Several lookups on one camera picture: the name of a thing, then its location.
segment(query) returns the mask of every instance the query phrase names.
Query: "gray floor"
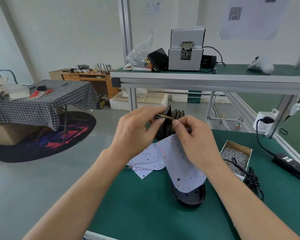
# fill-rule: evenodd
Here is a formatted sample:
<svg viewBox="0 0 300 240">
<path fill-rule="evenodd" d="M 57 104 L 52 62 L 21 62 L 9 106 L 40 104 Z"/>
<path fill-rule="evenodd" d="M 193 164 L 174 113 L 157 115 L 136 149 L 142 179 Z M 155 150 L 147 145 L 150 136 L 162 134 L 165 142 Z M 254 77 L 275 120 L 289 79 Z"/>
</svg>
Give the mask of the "gray floor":
<svg viewBox="0 0 300 240">
<path fill-rule="evenodd" d="M 169 104 L 201 120 L 205 119 L 208 106 L 171 101 Z M 216 107 L 220 116 L 238 119 L 232 104 Z M 72 148 L 36 161 L 0 162 L 0 240 L 23 238 L 111 144 L 119 118 L 127 111 L 105 107 L 88 113 L 96 117 L 96 127 Z"/>
</svg>

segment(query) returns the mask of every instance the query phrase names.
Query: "wooden desk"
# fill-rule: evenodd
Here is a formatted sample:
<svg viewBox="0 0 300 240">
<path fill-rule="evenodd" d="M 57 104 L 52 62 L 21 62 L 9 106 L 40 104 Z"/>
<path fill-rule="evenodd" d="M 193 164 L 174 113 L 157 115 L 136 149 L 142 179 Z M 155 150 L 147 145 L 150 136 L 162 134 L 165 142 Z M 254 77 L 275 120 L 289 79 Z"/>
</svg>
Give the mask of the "wooden desk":
<svg viewBox="0 0 300 240">
<path fill-rule="evenodd" d="M 100 82 L 106 83 L 107 93 L 109 99 L 115 96 L 118 92 L 118 88 L 112 87 L 110 74 L 104 74 L 99 72 L 78 72 L 78 73 L 61 73 L 62 79 L 65 81 L 89 81 L 95 88 L 97 93 L 100 93 Z"/>
</svg>

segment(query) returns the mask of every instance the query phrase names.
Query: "black and white tablecloth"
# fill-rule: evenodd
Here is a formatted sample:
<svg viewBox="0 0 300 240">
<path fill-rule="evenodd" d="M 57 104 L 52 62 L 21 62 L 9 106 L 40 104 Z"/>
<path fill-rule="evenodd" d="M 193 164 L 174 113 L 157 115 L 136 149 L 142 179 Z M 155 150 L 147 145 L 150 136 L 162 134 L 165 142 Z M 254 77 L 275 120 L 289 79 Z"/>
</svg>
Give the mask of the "black and white tablecloth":
<svg viewBox="0 0 300 240">
<path fill-rule="evenodd" d="M 34 100 L 0 100 L 0 122 L 49 126 L 56 131 L 59 127 L 57 107 L 71 104 L 83 110 L 98 109 L 98 94 L 88 81 L 42 80 L 28 86 L 30 95 L 36 91 L 34 86 L 43 85 L 52 92 Z"/>
</svg>

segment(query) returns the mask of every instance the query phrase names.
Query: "green work surface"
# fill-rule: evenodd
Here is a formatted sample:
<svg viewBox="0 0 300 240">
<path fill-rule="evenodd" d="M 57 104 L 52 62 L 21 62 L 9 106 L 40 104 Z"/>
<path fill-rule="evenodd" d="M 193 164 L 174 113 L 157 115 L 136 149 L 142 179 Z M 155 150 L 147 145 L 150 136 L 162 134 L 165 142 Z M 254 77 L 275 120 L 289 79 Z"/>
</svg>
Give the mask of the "green work surface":
<svg viewBox="0 0 300 240">
<path fill-rule="evenodd" d="M 267 76 L 261 70 L 247 70 L 249 64 L 216 64 L 215 68 L 218 75 L 256 75 L 256 76 Z M 208 72 L 211 69 L 201 68 L 201 72 L 198 71 L 163 71 L 160 73 L 183 73 L 183 74 L 203 74 L 202 72 Z M 114 72 L 125 72 L 125 73 L 149 73 L 144 71 L 124 71 L 123 68 L 119 68 Z M 300 69 L 295 68 L 294 65 L 274 65 L 274 72 L 271 76 L 300 76 Z"/>
<path fill-rule="evenodd" d="M 256 113 L 271 112 L 276 109 L 282 98 L 278 94 L 237 93 Z M 300 154 L 300 110 L 289 117 L 281 127 L 288 131 L 288 135 L 279 134 Z"/>
<path fill-rule="evenodd" d="M 218 148 L 227 140 L 252 148 L 249 165 L 259 177 L 265 204 L 300 236 L 300 180 L 271 162 L 272 157 L 251 133 L 213 130 Z M 273 139 L 260 138 L 274 153 L 283 152 Z M 122 171 L 103 199 L 89 231 L 120 240 L 239 239 L 208 180 L 206 198 L 195 209 L 181 206 L 172 195 L 166 169 L 140 179 Z"/>
</svg>

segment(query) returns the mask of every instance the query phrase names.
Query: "power strip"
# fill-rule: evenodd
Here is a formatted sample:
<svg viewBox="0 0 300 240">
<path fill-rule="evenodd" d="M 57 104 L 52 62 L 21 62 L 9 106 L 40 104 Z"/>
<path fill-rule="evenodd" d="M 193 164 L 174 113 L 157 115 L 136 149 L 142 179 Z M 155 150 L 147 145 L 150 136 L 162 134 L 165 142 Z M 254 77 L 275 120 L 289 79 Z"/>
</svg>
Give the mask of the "power strip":
<svg viewBox="0 0 300 240">
<path fill-rule="evenodd" d="M 264 117 L 268 116 L 268 117 L 271 117 L 273 119 L 276 119 L 278 112 L 277 112 L 276 109 L 274 109 L 273 112 L 259 112 L 258 115 L 256 116 L 256 120 L 253 123 L 253 128 L 255 130 L 257 130 L 257 128 L 256 128 L 257 121 L 260 120 L 260 119 L 263 119 Z M 265 124 L 264 122 L 259 121 L 259 123 L 258 123 L 258 132 L 266 134 L 269 131 L 269 129 L 271 128 L 271 125 L 272 125 L 272 123 L 271 124 Z"/>
</svg>

